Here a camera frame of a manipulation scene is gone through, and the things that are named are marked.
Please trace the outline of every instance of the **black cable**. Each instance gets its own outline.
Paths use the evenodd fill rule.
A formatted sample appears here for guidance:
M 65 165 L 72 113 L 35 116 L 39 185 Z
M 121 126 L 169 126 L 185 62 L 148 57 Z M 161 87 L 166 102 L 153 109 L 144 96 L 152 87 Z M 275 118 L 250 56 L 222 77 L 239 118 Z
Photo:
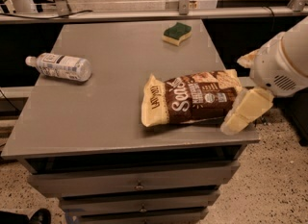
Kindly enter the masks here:
M 82 13 L 82 12 L 93 12 L 91 10 L 84 10 L 79 12 L 70 12 L 62 15 L 56 15 L 56 16 L 50 16 L 50 17 L 33 17 L 33 16 L 26 16 L 26 15 L 20 15 L 15 13 L 0 13 L 0 15 L 9 16 L 9 17 L 17 17 L 17 18 L 24 18 L 24 19 L 38 19 L 38 20 L 48 20 L 48 19 L 56 19 L 56 18 L 63 18 L 70 15 Z
M 2 89 L 0 88 L 0 93 L 2 94 L 2 96 L 4 97 L 5 100 L 7 100 L 9 102 L 9 104 L 14 107 L 16 109 L 17 112 L 21 112 L 21 110 L 16 107 L 7 97 L 6 95 L 3 93 Z
M 273 32 L 273 28 L 275 25 L 275 13 L 273 12 L 273 10 L 271 9 L 271 7 L 269 6 L 265 6 L 265 8 L 269 9 L 272 15 L 272 24 L 271 24 L 271 31 Z

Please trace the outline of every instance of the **snack bag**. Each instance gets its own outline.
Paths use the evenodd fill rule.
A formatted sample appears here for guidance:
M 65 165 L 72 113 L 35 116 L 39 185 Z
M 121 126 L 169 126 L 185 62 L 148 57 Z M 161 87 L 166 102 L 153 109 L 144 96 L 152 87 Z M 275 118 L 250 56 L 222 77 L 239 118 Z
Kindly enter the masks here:
M 144 87 L 141 121 L 150 127 L 225 117 L 241 90 L 234 69 L 201 72 L 165 82 L 151 75 Z

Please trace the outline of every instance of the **drawer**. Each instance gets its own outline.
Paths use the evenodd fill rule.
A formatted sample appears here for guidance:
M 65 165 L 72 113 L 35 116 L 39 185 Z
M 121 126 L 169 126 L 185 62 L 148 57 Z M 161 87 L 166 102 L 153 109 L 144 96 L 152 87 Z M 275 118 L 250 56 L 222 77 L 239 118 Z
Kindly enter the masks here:
M 218 197 L 218 190 L 195 187 L 109 194 L 91 198 L 73 197 L 62 199 L 60 207 L 71 216 L 117 212 L 151 212 L 155 210 L 207 207 L 213 205 Z
M 226 184 L 238 162 L 204 162 L 31 175 L 30 185 L 46 197 L 144 191 Z
M 197 222 L 208 213 L 207 209 L 181 209 L 161 212 L 106 214 L 79 217 L 79 224 L 163 224 Z

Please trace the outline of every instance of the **bottle cap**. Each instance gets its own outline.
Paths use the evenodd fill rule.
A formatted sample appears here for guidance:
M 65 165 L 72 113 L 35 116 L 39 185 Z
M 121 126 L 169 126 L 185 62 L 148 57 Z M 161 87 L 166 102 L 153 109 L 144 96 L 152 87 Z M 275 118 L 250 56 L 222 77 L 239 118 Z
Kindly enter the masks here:
M 36 57 L 27 57 L 26 64 L 29 66 L 36 66 L 37 65 L 37 58 Z

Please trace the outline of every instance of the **bottle label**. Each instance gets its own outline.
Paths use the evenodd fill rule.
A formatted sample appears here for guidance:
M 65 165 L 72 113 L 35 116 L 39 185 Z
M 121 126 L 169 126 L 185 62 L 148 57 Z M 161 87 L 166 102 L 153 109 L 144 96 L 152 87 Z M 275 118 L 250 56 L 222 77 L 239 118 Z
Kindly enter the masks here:
M 77 69 L 81 60 L 63 55 L 43 54 L 38 61 L 38 68 L 44 75 L 79 80 Z

